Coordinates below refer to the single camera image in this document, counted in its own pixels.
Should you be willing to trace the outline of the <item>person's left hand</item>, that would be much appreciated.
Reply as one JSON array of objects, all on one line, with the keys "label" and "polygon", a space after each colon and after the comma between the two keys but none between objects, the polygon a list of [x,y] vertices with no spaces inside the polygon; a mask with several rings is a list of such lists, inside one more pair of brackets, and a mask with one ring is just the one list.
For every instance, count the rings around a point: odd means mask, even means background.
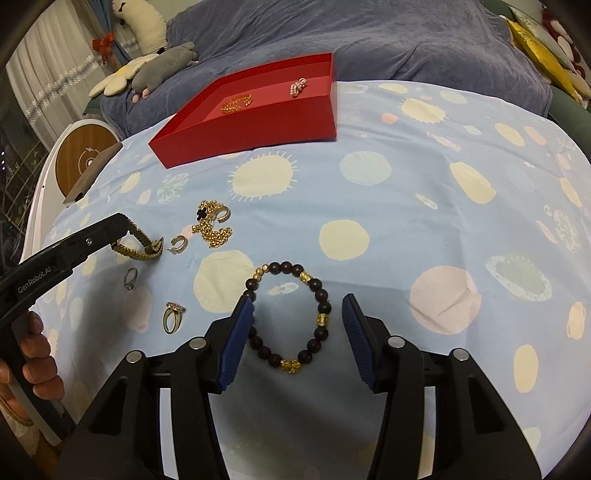
[{"label": "person's left hand", "polygon": [[[33,386],[35,395],[44,400],[61,400],[64,384],[58,375],[57,364],[51,356],[51,347],[43,334],[44,325],[40,316],[29,311],[26,333],[20,339],[20,349],[27,358],[23,367],[24,378]],[[9,388],[12,375],[9,367],[1,361],[1,398],[20,420],[30,422],[30,417]]]}]

